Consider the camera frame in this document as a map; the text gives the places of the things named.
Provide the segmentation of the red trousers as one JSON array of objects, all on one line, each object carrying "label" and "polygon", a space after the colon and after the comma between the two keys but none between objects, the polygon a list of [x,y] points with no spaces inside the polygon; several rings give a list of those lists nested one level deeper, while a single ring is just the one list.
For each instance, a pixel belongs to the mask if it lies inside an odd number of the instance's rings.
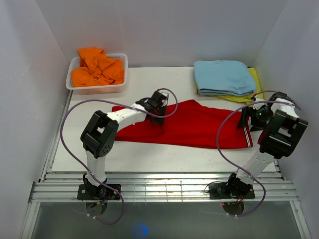
[{"label": "red trousers", "polygon": [[170,105],[163,124],[148,119],[120,130],[117,141],[168,144],[197,148],[241,149],[253,146],[249,131],[237,129],[241,113],[202,106],[195,100]]}]

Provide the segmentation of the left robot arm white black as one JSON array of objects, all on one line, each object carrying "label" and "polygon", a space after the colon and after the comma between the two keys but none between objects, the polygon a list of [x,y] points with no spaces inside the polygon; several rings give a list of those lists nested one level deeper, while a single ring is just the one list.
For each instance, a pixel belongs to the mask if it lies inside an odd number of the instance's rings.
[{"label": "left robot arm white black", "polygon": [[111,113],[96,111],[81,134],[89,168],[83,177],[87,192],[95,199],[106,193],[105,161],[111,151],[117,132],[138,122],[143,122],[148,113],[164,116],[169,94],[155,91],[151,98],[136,101],[130,108],[123,107]]}]

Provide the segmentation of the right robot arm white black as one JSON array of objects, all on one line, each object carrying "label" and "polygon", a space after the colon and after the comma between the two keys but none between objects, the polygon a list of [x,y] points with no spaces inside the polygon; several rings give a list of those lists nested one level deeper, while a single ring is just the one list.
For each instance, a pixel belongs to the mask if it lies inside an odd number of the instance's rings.
[{"label": "right robot arm white black", "polygon": [[255,178],[275,160],[289,157],[308,127],[308,122],[296,114],[296,103],[286,93],[275,92],[266,103],[254,95],[252,101],[253,106],[242,109],[237,127],[260,131],[259,148],[229,176],[225,192],[231,198],[251,193]]}]

